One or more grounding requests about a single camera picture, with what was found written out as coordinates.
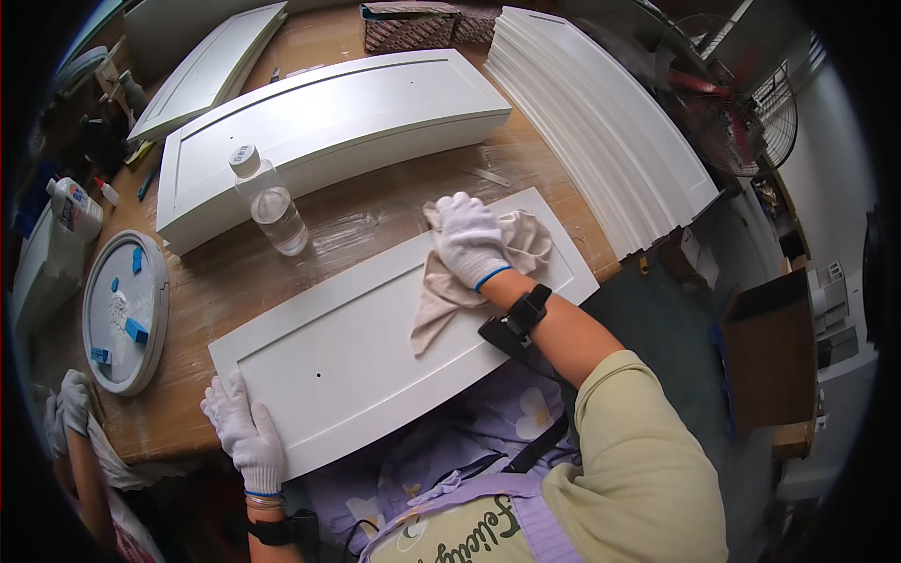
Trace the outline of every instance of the hand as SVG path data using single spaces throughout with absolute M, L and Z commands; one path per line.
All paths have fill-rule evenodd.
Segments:
M 435 250 L 447 268 L 466 287 L 476 291 L 498 271 L 510 268 L 497 218 L 480 199 L 457 192 L 435 204 L 441 231 L 434 234 Z
M 269 411 L 263 403 L 248 407 L 247 387 L 241 372 L 229 378 L 231 392 L 226 393 L 219 377 L 206 388 L 200 402 L 225 453 L 244 477 L 244 489 L 253 495 L 277 495 L 281 490 L 282 447 Z
M 59 400 L 62 402 L 63 421 L 87 438 L 87 413 L 91 402 L 87 398 L 85 374 L 75 369 L 67 371 L 59 388 Z
M 54 458 L 66 453 L 66 429 L 63 425 L 62 403 L 50 393 L 44 407 L 44 437 Z

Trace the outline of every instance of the wooden table surface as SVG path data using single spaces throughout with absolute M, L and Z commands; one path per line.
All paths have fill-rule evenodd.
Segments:
M 481 68 L 487 45 L 457 48 Z M 242 92 L 267 84 L 274 67 L 280 68 L 284 78 L 300 68 L 364 56 L 357 6 L 294 14 L 259 57 Z M 359 95 L 360 102 L 366 103 L 366 92 Z M 116 176 L 112 185 L 120 202 L 115 209 L 92 192 L 103 202 L 105 224 L 88 250 L 85 279 L 100 249 L 119 231 L 143 232 L 162 246 L 155 231 L 157 182 L 150 185 L 143 202 L 135 197 L 161 154 L 161 147 L 154 147 L 136 170 L 123 168 Z M 462 168 L 481 168 L 512 184 L 500 186 Z M 96 387 L 94 412 L 110 443 L 126 463 L 218 448 L 213 427 L 199 408 L 204 389 L 215 375 L 207 351 L 210 342 L 344 269 L 425 232 L 420 209 L 426 201 L 463 190 L 488 204 L 529 186 L 538 187 L 598 281 L 619 271 L 585 201 L 515 105 L 506 124 L 494 129 L 481 145 L 395 164 L 297 199 L 311 236 L 299 256 L 279 254 L 253 221 L 181 258 L 163 250 L 169 275 L 169 318 L 156 374 L 135 397 L 111 395 Z M 50 319 L 54 330 L 41 331 L 33 343 L 35 377 L 54 389 L 59 389 L 68 368 L 90 372 L 81 340 L 82 297 L 83 291 L 78 292 L 64 304 Z

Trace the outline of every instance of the wrinkled rag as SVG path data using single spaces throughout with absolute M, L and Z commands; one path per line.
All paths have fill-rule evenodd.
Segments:
M 163 477 L 182 477 L 200 467 L 196 461 L 180 461 L 164 463 L 148 461 L 126 465 L 116 455 L 113 446 L 100 427 L 100 422 L 89 413 L 87 416 L 87 436 L 91 440 L 91 448 L 97 456 L 97 463 L 106 476 L 109 486 L 123 491 L 133 491 L 151 486 Z
M 426 220 L 438 233 L 441 220 L 433 202 L 423 206 Z M 551 234 L 541 220 L 526 211 L 514 211 L 498 218 L 504 239 L 504 255 L 516 271 L 530 274 L 545 268 L 551 257 Z M 421 355 L 447 326 L 461 307 L 475 309 L 487 299 L 464 286 L 441 262 L 434 249 L 425 259 L 423 289 L 410 333 L 415 356 Z

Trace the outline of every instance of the purple apron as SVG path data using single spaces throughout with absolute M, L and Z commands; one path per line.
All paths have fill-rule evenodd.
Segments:
M 360 553 L 360 562 L 367 563 L 369 554 L 378 543 L 407 520 L 491 495 L 506 495 L 510 498 L 512 513 L 496 498 L 501 516 L 506 516 L 505 522 L 501 522 L 501 518 L 486 522 L 484 526 L 473 530 L 465 543 L 447 546 L 445 553 L 439 551 L 437 560 L 457 560 L 454 558 L 457 553 L 464 556 L 461 560 L 470 560 L 473 552 L 485 548 L 490 550 L 495 533 L 512 534 L 517 527 L 522 529 L 537 563 L 578 563 L 582 560 L 542 498 L 541 477 L 530 473 L 495 473 L 473 477 L 461 483 L 459 472 L 454 471 L 433 489 L 411 500 L 408 504 L 412 508 L 397 516 L 389 525 L 383 526 Z
M 541 368 L 544 373 L 551 371 L 547 364 Z M 470 482 L 481 483 L 498 473 L 562 416 L 560 386 L 508 361 L 403 429 L 300 479 L 309 496 L 309 508 L 324 527 L 323 538 L 328 540 L 331 534 L 331 541 L 342 544 L 356 521 L 365 519 L 385 529 L 387 522 L 410 510 L 411 499 L 422 498 L 423 491 L 429 489 L 433 494 L 438 488 L 435 484 L 442 480 L 448 484 L 449 477 L 445 477 L 453 470 L 495 458 L 487 468 L 481 468 L 478 477 L 463 482 L 460 489 L 471 490 Z M 524 477 L 532 477 L 540 484 L 551 467 L 564 461 L 574 461 L 568 436 L 542 455 L 525 476 L 505 473 L 503 478 L 520 483 Z M 514 502 L 523 510 L 535 503 L 543 505 L 540 489 L 530 489 L 530 495 Z M 524 500 L 531 497 L 539 500 Z M 358 527 L 351 551 L 359 553 L 375 537 L 376 532 L 367 525 Z

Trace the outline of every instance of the electric fan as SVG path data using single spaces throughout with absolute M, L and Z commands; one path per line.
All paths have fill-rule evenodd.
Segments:
M 724 43 L 734 25 L 706 14 L 672 25 L 658 48 L 657 95 L 702 159 L 753 177 L 788 158 L 797 108 L 784 63 L 768 68 L 763 49 L 742 45 L 736 53 L 737 41 Z

